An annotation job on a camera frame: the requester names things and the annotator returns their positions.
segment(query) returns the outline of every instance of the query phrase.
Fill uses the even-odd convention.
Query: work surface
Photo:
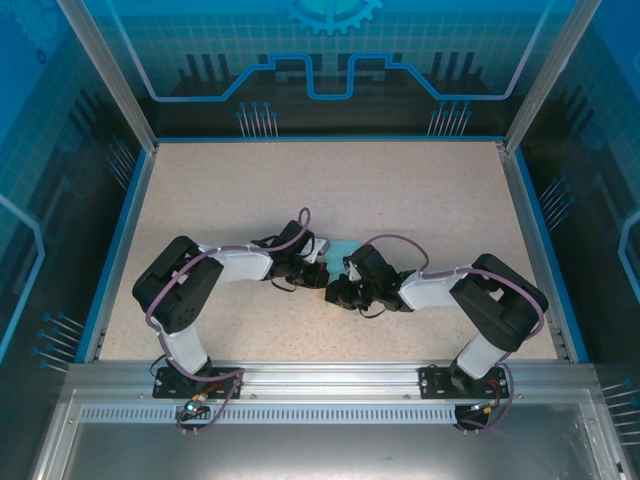
[[[302,206],[320,237],[364,242],[399,233],[426,248],[429,270],[490,252],[533,281],[494,143],[163,144],[100,358],[162,353],[131,290],[176,236],[247,243],[279,233]],[[398,271],[423,261],[397,240],[376,247]],[[213,359],[256,361],[450,359],[476,333],[458,307],[365,319],[328,306],[323,290],[287,294],[269,282],[217,286],[198,328]],[[513,358],[556,358],[548,328]]]

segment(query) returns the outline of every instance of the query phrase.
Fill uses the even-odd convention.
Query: glass wall
[[[55,1],[0,1],[0,105],[0,478],[18,479],[141,152]]]
[[[574,0],[88,0],[160,137],[504,135]]]
[[[639,15],[638,2],[603,0],[522,145],[604,386],[640,382]],[[639,450],[632,453],[637,468]]]

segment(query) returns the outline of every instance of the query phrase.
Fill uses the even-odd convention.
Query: metal base plate
[[[224,375],[237,370],[237,368],[216,368],[213,375]],[[214,390],[209,392],[208,398],[210,400],[224,400],[227,398],[229,391],[233,387],[234,379],[230,378],[220,382]],[[232,399],[240,398],[240,390],[242,385],[239,386],[231,396]],[[158,369],[156,374],[156,383],[153,386],[153,398],[175,398],[175,399],[188,399],[201,393],[202,390],[197,391],[190,385],[187,385],[183,381],[183,377],[175,373],[175,370],[169,367],[162,367]]]
[[[437,367],[434,365],[418,369],[420,398],[423,400],[457,400],[468,398],[491,400],[496,397],[496,391],[492,386],[487,384],[489,380],[496,380],[501,385],[500,398],[509,398],[509,386],[506,375],[500,367],[494,367],[489,370],[482,381],[478,381],[468,395],[463,395],[453,386],[448,367]]]

